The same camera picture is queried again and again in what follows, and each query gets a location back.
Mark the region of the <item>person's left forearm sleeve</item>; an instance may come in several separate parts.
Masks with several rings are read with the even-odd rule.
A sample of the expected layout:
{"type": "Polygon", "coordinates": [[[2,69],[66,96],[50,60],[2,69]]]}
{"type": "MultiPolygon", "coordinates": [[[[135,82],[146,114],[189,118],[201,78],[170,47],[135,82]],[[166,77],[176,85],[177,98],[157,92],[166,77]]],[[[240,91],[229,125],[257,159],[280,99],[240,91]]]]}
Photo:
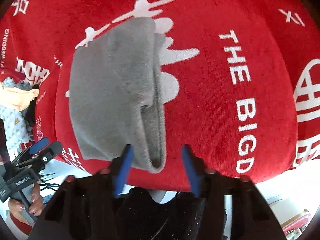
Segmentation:
{"type": "Polygon", "coordinates": [[[28,239],[29,234],[32,230],[32,226],[29,224],[25,224],[16,219],[11,212],[8,213],[7,218],[5,220],[6,225],[11,230],[13,235],[19,239],[24,240],[28,239]]]}

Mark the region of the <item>person's left hand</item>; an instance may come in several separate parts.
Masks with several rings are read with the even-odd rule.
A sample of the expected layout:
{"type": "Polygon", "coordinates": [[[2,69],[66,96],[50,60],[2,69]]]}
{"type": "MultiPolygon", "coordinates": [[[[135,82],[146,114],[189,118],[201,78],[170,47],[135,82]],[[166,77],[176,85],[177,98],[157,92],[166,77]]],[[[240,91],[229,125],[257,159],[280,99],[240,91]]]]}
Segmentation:
{"type": "MultiPolygon", "coordinates": [[[[34,216],[39,216],[43,209],[43,198],[40,195],[40,186],[37,182],[34,183],[33,188],[30,192],[31,196],[31,205],[29,207],[29,213],[34,216]]],[[[15,199],[10,199],[8,203],[9,210],[11,214],[20,222],[24,224],[31,225],[28,223],[24,215],[22,215],[22,211],[25,209],[24,205],[15,199]]]]}

